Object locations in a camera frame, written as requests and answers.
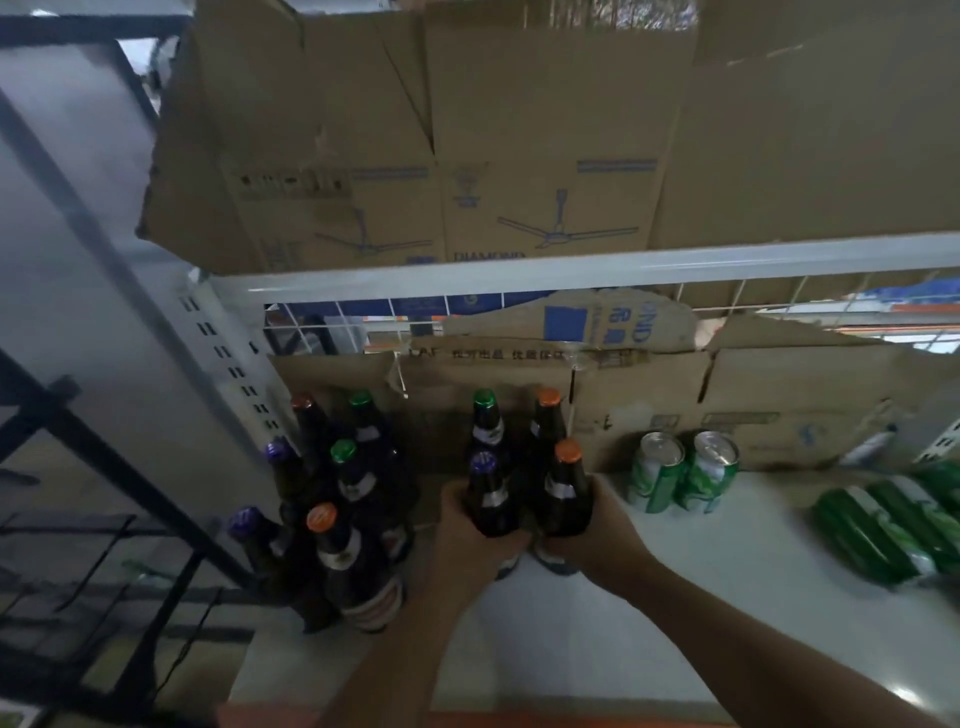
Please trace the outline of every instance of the hand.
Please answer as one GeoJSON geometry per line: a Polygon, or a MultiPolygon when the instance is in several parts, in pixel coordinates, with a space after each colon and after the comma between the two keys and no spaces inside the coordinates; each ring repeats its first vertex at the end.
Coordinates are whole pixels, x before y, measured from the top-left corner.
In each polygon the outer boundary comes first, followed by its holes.
{"type": "Polygon", "coordinates": [[[493,582],[500,564],[530,544],[530,534],[518,530],[489,539],[464,511],[464,481],[447,483],[441,491],[440,525],[433,548],[428,591],[459,611],[493,582]]]}
{"type": "Polygon", "coordinates": [[[622,585],[660,562],[647,549],[623,510],[619,498],[606,483],[594,477],[593,515],[579,536],[546,539],[543,546],[563,557],[590,581],[611,594],[622,596],[622,585]]]}

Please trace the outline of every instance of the forearm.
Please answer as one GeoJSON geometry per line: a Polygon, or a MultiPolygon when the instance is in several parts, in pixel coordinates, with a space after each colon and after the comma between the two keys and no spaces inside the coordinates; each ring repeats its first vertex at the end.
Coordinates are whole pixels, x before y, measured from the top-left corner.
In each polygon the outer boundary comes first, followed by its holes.
{"type": "Polygon", "coordinates": [[[437,670],[461,614],[444,595],[414,596],[376,640],[320,721],[323,728],[415,728],[430,707],[437,670]]]}
{"type": "Polygon", "coordinates": [[[637,565],[618,592],[681,650],[743,728],[942,728],[877,683],[653,560],[637,565]]]}

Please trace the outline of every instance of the metal shelf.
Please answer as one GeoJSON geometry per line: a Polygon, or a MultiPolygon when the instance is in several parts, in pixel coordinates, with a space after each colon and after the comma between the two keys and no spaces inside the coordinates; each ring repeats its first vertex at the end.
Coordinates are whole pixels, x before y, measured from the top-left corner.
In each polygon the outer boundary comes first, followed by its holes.
{"type": "Polygon", "coordinates": [[[960,266],[960,232],[215,277],[224,305],[515,293],[960,266]]]}

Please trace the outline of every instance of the wire grid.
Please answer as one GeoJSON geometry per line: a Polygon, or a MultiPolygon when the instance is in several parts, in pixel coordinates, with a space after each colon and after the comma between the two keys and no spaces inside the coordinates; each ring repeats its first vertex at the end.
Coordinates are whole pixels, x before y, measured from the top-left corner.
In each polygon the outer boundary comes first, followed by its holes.
{"type": "MultiPolygon", "coordinates": [[[[693,310],[702,319],[752,312],[953,353],[960,348],[960,279],[939,279],[940,273],[931,271],[919,285],[875,290],[870,289],[872,275],[864,274],[849,296],[804,303],[796,301],[809,277],[798,279],[782,303],[740,303],[748,281],[727,281],[734,291],[730,304],[693,310]],[[931,291],[928,285],[934,280],[947,292],[931,291]]],[[[263,330],[276,355],[402,351],[413,336],[443,335],[443,321],[450,316],[505,309],[551,293],[274,303],[265,306],[263,330]]],[[[683,283],[673,286],[671,298],[684,302],[683,283]]]]}

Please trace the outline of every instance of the ceiling fan box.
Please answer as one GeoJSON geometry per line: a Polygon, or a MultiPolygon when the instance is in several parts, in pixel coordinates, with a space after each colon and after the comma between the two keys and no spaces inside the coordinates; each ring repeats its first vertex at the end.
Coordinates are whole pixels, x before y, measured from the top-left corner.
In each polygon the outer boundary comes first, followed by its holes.
{"type": "Polygon", "coordinates": [[[201,0],[139,233],[221,275],[644,249],[695,36],[583,5],[201,0]]]}

